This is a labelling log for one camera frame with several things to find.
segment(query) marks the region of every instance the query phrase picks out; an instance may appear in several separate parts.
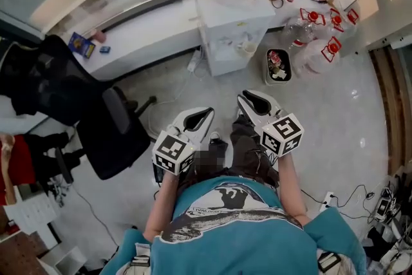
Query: leg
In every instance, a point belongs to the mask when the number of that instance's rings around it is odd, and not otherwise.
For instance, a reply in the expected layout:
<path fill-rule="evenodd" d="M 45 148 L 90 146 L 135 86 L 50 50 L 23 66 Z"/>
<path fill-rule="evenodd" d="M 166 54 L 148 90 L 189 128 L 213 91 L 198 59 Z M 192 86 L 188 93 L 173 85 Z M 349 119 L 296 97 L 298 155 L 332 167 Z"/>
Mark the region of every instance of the leg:
<path fill-rule="evenodd" d="M 209 150 L 197 151 L 194 154 L 194 162 L 180 184 L 178 195 L 195 183 L 213 177 L 214 173 L 223 170 L 227 143 L 220 138 L 211 139 Z"/>
<path fill-rule="evenodd" d="M 80 165 L 80 157 L 83 155 L 83 149 L 76 150 L 74 153 L 63 154 L 67 168 L 72 170 L 74 167 Z M 56 158 L 37 153 L 32 155 L 32 162 L 37 181 L 47 182 L 49 178 L 61 174 Z"/>
<path fill-rule="evenodd" d="M 238 119 L 232 124 L 232 134 L 230 134 L 230 140 L 232 145 L 235 146 L 238 143 L 240 137 L 246 136 L 253 138 L 256 143 L 259 143 L 259 135 L 255 132 L 252 124 L 243 115 L 240 115 Z"/>
<path fill-rule="evenodd" d="M 44 153 L 51 148 L 64 148 L 69 142 L 69 135 L 66 132 L 51 134 L 46 137 L 40 137 L 34 134 L 25 134 L 24 140 L 32 153 Z"/>
<path fill-rule="evenodd" d="M 259 144 L 259 135 L 253 130 L 250 122 L 244 117 L 233 123 L 230 139 L 233 144 L 233 163 L 231 171 L 234 174 L 245 174 L 277 187 L 279 175 L 272 168 L 269 158 Z"/>

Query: graphic print on shirt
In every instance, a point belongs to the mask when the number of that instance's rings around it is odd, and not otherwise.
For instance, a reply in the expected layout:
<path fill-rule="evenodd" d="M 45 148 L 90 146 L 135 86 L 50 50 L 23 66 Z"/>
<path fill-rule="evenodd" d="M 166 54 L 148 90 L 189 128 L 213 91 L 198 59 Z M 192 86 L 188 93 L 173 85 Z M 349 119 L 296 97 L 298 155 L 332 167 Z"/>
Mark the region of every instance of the graphic print on shirt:
<path fill-rule="evenodd" d="M 203 195 L 162 233 L 164 243 L 183 243 L 196 240 L 205 231 L 232 222 L 263 222 L 283 220 L 302 228 L 300 223 L 279 207 L 269 207 L 250 187 L 236 182 L 224 182 Z"/>

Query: foot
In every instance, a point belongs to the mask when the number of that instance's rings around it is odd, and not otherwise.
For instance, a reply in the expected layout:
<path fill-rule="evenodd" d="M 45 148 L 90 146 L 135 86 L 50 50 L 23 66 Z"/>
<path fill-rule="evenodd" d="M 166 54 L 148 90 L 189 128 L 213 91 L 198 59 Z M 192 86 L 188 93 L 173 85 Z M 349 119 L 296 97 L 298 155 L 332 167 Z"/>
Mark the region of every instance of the foot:
<path fill-rule="evenodd" d="M 209 138 L 209 144 L 215 144 L 219 141 L 221 141 L 220 134 L 217 131 L 213 131 Z"/>

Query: white cabinet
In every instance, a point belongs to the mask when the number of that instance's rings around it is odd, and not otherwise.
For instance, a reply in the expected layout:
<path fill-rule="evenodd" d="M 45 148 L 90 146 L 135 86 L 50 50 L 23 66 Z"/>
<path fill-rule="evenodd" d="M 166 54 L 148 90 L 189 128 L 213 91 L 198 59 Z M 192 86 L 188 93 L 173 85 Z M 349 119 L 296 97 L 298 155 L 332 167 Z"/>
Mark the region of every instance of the white cabinet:
<path fill-rule="evenodd" d="M 76 246 L 61 243 L 39 260 L 49 275 L 75 275 L 87 259 Z"/>
<path fill-rule="evenodd" d="M 196 0 L 196 8 L 213 76 L 245 68 L 275 16 L 269 0 L 242 7 Z"/>

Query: white desk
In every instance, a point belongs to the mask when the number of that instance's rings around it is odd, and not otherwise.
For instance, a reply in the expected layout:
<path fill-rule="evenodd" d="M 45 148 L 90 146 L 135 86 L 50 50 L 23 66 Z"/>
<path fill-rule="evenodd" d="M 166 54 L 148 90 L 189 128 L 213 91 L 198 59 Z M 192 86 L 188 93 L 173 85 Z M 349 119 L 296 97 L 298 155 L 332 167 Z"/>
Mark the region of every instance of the white desk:
<path fill-rule="evenodd" d="M 276 9 L 271 28 L 285 25 L 289 17 L 297 15 L 300 7 L 320 9 L 324 6 L 311 0 L 284 0 Z M 75 54 L 83 67 L 100 80 L 114 79 L 132 70 L 164 59 L 170 55 L 201 44 L 198 14 L 194 0 L 182 0 L 125 22 L 106 33 L 104 43 L 111 47 L 109 54 L 99 53 L 97 45 L 90 59 Z"/>

